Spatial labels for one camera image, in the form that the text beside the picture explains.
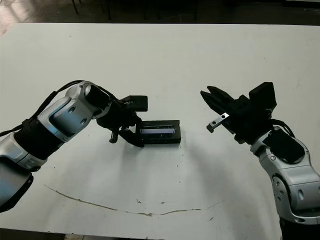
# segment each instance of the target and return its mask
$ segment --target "dark floor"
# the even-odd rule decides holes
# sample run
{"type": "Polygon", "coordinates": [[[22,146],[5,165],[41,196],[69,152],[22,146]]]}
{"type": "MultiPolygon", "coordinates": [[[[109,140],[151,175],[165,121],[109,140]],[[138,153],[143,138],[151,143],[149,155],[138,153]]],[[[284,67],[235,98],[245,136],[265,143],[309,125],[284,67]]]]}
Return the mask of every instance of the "dark floor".
{"type": "Polygon", "coordinates": [[[320,8],[306,3],[293,7],[274,0],[74,1],[78,14],[72,0],[0,0],[0,35],[15,23],[320,25],[320,8]]]}

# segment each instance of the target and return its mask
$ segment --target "white table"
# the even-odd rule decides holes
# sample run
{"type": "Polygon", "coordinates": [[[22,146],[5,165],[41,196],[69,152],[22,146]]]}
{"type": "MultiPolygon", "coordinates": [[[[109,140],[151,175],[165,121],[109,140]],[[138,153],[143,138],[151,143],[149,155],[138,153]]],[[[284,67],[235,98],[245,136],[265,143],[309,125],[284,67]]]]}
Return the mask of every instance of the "white table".
{"type": "Polygon", "coordinates": [[[33,174],[20,202],[0,214],[0,227],[166,240],[279,239],[267,174],[226,129],[207,131],[217,114],[200,90],[217,86],[237,98],[273,81],[274,118],[308,146],[320,172],[319,63],[317,26],[16,25],[0,38],[1,130],[30,117],[53,90],[82,79],[118,98],[148,95],[149,110],[138,115],[179,119],[183,139],[179,146],[143,149],[123,139],[111,144],[110,131],[92,121],[33,174]]]}

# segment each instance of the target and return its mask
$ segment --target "black box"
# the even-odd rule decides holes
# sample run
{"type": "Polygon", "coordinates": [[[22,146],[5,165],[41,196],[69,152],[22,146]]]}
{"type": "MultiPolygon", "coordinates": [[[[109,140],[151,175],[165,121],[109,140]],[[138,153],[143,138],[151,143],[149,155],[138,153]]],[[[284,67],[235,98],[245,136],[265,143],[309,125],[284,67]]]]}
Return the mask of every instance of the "black box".
{"type": "Polygon", "coordinates": [[[180,120],[142,121],[135,128],[144,144],[178,144],[181,142],[180,120]]]}

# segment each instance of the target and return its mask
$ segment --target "crack line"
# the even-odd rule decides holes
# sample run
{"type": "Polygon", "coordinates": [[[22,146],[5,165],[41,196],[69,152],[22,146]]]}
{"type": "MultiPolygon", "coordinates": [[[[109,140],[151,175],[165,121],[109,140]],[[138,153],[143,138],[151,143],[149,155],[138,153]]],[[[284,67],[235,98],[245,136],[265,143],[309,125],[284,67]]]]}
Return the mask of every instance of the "crack line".
{"type": "Polygon", "coordinates": [[[164,212],[164,213],[152,213],[152,212],[149,212],[149,213],[145,213],[145,212],[132,212],[132,211],[124,211],[124,210],[119,210],[119,209],[116,209],[116,208],[112,208],[112,207],[108,207],[108,206],[104,206],[104,205],[100,205],[100,204],[96,204],[96,203],[93,203],[93,202],[89,202],[89,201],[84,201],[84,200],[81,200],[80,198],[74,198],[72,196],[68,196],[62,192],[59,192],[58,190],[55,190],[51,187],[49,187],[48,185],[44,184],[48,189],[50,189],[51,191],[53,192],[56,192],[57,194],[63,196],[63,197],[66,197],[67,199],[71,199],[71,200],[75,200],[77,202],[80,202],[80,203],[84,203],[84,204],[89,204],[89,205],[92,205],[92,206],[96,206],[96,207],[100,207],[100,208],[104,208],[104,209],[108,209],[108,210],[112,210],[112,211],[118,211],[118,212],[122,212],[122,213],[126,213],[126,214],[136,214],[136,215],[143,215],[143,216],[147,216],[147,217],[152,217],[152,216],[164,216],[164,215],[168,215],[168,214],[173,214],[173,213],[179,213],[179,212],[190,212],[190,211],[201,211],[201,210],[209,210],[210,208],[220,204],[223,202],[222,201],[219,201],[211,206],[209,206],[208,208],[205,208],[205,209],[201,209],[201,208],[191,208],[191,209],[180,209],[180,210],[173,210],[173,211],[168,211],[168,212],[164,212]]]}

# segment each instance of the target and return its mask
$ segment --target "robotic arm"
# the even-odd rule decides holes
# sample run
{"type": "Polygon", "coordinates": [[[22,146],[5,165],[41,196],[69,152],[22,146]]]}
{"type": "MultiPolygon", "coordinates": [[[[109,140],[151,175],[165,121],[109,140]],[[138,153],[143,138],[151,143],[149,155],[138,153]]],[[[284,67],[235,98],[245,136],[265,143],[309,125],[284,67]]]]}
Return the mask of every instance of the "robotic arm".
{"type": "Polygon", "coordinates": [[[320,176],[311,165],[307,147],[284,122],[271,119],[277,105],[272,82],[251,90],[249,99],[244,95],[233,99],[214,86],[208,90],[201,95],[220,117],[207,129],[213,133],[223,125],[239,144],[251,145],[250,151],[270,177],[283,239],[318,239],[320,176]]]}
{"type": "Polygon", "coordinates": [[[112,131],[111,143],[116,143],[120,135],[127,142],[143,147],[141,137],[129,127],[141,122],[136,112],[147,110],[147,96],[128,96],[119,100],[88,81],[73,81],[51,93],[32,117],[12,130],[0,133],[0,137],[9,134],[0,142],[0,213],[16,205],[33,182],[32,172],[38,171],[52,153],[92,119],[112,131]],[[46,108],[66,89],[64,97],[46,108]]]}

